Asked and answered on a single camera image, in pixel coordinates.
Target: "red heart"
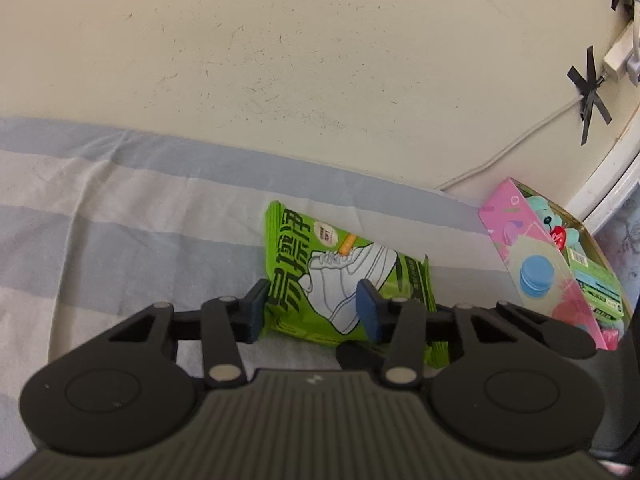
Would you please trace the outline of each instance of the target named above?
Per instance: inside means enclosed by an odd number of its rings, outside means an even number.
[[[553,238],[556,247],[562,251],[562,249],[564,249],[564,244],[566,243],[566,231],[564,230],[564,227],[557,225],[551,229],[551,237]]]

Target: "ribbed gray panel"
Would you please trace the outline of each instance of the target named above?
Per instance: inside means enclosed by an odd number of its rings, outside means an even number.
[[[365,372],[262,371],[209,394],[161,444],[123,457],[41,451],[9,480],[590,480],[611,479],[585,453],[508,462],[457,443],[420,399]]]

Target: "wall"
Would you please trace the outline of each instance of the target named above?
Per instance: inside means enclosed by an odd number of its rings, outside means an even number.
[[[610,0],[0,0],[0,114],[106,123],[437,187],[569,102]],[[638,103],[601,94],[450,191],[511,175],[566,202]]]

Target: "round white label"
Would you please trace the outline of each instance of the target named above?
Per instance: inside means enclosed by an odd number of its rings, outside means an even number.
[[[335,247],[338,243],[338,233],[329,224],[324,222],[316,222],[314,224],[314,233],[320,243],[325,247]]]

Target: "shoe graphic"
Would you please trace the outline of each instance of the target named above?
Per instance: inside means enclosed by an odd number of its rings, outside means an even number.
[[[394,250],[379,244],[355,248],[346,256],[314,251],[309,258],[309,273],[298,283],[313,310],[338,332],[348,334],[360,320],[355,302],[358,282],[366,278],[380,288],[397,257]]]

